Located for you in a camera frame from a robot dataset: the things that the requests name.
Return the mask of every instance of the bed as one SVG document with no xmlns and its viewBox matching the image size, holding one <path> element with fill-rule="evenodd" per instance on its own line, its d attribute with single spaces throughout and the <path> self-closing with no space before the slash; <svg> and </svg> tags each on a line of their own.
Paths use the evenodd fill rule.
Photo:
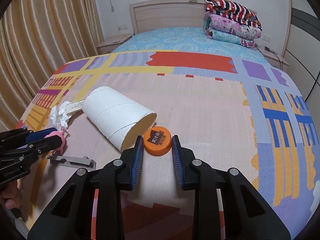
<svg viewBox="0 0 320 240">
<path fill-rule="evenodd" d="M 136 35 L 111 54 L 59 68 L 18 127 L 51 127 L 53 106 L 109 86 L 157 112 L 156 124 L 179 135 L 196 158 L 221 170 L 237 167 L 293 239 L 318 206 L 320 149 L 308 106 L 291 78 L 259 51 L 207 39 L 199 20 L 202 0 L 149 1 L 130 8 Z M 182 22 L 172 14 L 186 11 L 189 17 Z M 65 156 L 88 156 L 97 169 L 120 156 L 82 112 L 72 117 L 68 132 Z M 74 172 L 45 158 L 32 166 L 20 185 L 28 228 Z M 145 152 L 139 184 L 122 192 L 126 239 L 191 239 L 193 201 L 193 192 L 177 187 L 171 153 Z"/>
</svg>

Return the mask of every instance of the blue bed sheet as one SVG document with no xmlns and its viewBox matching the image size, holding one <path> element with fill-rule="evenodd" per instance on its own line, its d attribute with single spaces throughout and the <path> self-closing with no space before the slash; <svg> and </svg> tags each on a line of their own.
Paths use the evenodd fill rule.
<svg viewBox="0 0 320 240">
<path fill-rule="evenodd" d="M 198 51 L 228 57 L 240 57 L 258 63 L 268 63 L 258 50 L 247 49 L 240 45 L 210 40 L 202 28 L 165 28 L 134 35 L 114 52 L 174 49 L 178 51 Z"/>
</svg>

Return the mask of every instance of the striped blanket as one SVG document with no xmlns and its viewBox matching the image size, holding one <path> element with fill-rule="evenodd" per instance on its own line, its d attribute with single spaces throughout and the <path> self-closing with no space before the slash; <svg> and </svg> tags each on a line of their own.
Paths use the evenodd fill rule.
<svg viewBox="0 0 320 240">
<path fill-rule="evenodd" d="M 239 3 L 228 0 L 205 0 L 208 3 L 207 11 L 220 15 L 239 24 L 261 29 L 257 16 Z"/>
</svg>

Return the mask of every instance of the pink toy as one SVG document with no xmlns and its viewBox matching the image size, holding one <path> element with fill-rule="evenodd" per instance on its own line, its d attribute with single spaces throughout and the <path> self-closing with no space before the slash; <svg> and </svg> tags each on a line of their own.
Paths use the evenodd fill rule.
<svg viewBox="0 0 320 240">
<path fill-rule="evenodd" d="M 60 136 L 60 138 L 61 138 L 61 140 L 62 140 L 61 147 L 52 150 L 52 151 L 51 151 L 52 154 L 54 154 L 54 155 L 62 155 L 62 154 L 63 154 L 63 148 L 64 148 L 64 146 L 66 145 L 66 139 L 65 139 L 65 137 L 64 137 L 64 133 L 65 133 L 64 130 L 62 130 L 62 131 L 60 131 L 60 132 L 58 132 L 58 131 L 53 131 L 53 132 L 51 132 L 50 134 L 48 134 L 48 135 L 45 136 L 45 138 L 47 138 L 47 137 L 50 137 L 50 136 L 58 135 L 58 136 Z"/>
</svg>

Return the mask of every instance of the colorful bedspread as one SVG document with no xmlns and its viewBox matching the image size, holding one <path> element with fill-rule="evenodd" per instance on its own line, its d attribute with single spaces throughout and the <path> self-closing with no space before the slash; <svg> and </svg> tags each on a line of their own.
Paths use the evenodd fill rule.
<svg viewBox="0 0 320 240">
<path fill-rule="evenodd" d="M 62 66 L 19 126 L 50 127 L 53 106 L 86 98 L 100 86 L 157 112 L 156 124 L 179 135 L 196 158 L 217 169 L 239 168 L 292 238 L 315 211 L 319 140 L 308 107 L 286 73 L 268 63 L 199 52 L 148 50 L 90 57 Z M 88 156 L 97 169 L 120 156 L 82 112 L 69 126 L 65 156 Z M 32 166 L 20 187 L 28 227 L 75 170 L 46 159 Z M 122 192 L 126 239 L 191 239 L 193 201 L 193 192 L 177 188 L 171 153 L 156 157 L 145 152 L 137 187 Z"/>
</svg>

